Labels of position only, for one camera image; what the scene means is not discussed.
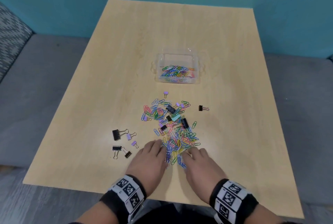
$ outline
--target black and white wristband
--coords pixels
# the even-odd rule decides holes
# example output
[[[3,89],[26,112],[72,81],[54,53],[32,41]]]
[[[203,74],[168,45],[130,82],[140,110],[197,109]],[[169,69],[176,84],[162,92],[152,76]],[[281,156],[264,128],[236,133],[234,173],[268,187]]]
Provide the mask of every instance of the black and white wristband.
[[[215,220],[223,224],[243,224],[257,205],[256,198],[242,185],[226,178],[219,181],[210,196],[210,206],[219,216]]]
[[[141,182],[132,175],[117,180],[100,201],[117,216],[119,224],[127,224],[139,211],[147,198]]]

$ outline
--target light wood tabletop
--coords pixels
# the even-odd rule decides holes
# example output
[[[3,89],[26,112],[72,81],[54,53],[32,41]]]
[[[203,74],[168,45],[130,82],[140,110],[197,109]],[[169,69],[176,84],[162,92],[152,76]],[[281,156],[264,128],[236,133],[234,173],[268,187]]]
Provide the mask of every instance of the light wood tabletop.
[[[197,84],[155,81],[163,48],[195,48]],[[226,8],[108,0],[24,183],[104,193],[139,149],[112,130],[129,129],[139,147],[158,137],[141,121],[156,98],[186,100],[201,146],[230,179],[282,216],[303,218],[254,13]],[[198,105],[210,111],[198,111]],[[113,159],[112,146],[124,146]],[[151,199],[205,205],[177,163]]]

